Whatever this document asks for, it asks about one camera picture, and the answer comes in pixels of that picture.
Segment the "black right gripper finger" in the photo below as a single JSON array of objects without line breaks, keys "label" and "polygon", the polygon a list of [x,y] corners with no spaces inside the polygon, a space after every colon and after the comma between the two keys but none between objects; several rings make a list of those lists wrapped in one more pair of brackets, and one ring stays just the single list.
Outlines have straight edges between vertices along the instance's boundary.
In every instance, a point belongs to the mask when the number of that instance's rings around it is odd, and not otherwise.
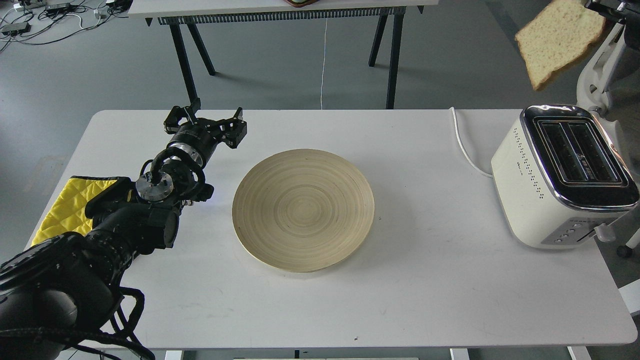
[{"label": "black right gripper finger", "polygon": [[597,14],[603,16],[607,20],[614,23],[625,23],[626,18],[624,15],[624,9],[626,5],[611,7],[606,4],[602,4],[600,0],[586,0],[583,5],[585,9],[596,12]]}]

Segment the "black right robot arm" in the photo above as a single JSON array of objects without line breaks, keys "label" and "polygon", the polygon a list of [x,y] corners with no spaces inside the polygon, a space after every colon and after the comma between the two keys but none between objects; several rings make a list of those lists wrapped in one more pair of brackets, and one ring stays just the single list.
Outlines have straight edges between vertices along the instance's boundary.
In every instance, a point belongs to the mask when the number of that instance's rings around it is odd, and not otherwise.
[{"label": "black right robot arm", "polygon": [[626,45],[640,49],[640,1],[639,0],[586,0],[584,7],[624,27]]}]

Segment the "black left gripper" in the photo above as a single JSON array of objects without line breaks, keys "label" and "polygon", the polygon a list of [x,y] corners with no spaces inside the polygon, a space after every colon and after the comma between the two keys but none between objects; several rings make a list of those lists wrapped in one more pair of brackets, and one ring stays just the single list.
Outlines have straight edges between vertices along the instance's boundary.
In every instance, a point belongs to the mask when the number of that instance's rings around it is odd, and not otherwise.
[{"label": "black left gripper", "polygon": [[171,148],[187,153],[195,162],[208,162],[220,142],[235,150],[247,134],[243,108],[238,107],[231,118],[210,120],[197,118],[201,99],[194,98],[190,105],[174,105],[163,122],[166,133],[176,133],[170,140]]}]

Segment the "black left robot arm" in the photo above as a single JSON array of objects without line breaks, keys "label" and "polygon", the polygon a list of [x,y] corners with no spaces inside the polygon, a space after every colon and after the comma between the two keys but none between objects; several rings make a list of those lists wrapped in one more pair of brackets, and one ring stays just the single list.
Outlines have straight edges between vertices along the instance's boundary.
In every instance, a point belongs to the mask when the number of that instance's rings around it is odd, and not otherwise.
[{"label": "black left robot arm", "polygon": [[214,192],[204,169],[215,148],[235,149],[247,134],[242,107],[222,120],[196,116],[200,107],[199,98],[174,106],[164,121],[171,140],[138,180],[117,177],[87,203],[87,234],[59,233],[1,265],[3,360],[55,360],[69,348],[115,358],[84,341],[155,358],[134,333],[145,296],[121,280],[136,257],[173,247],[183,208]]}]

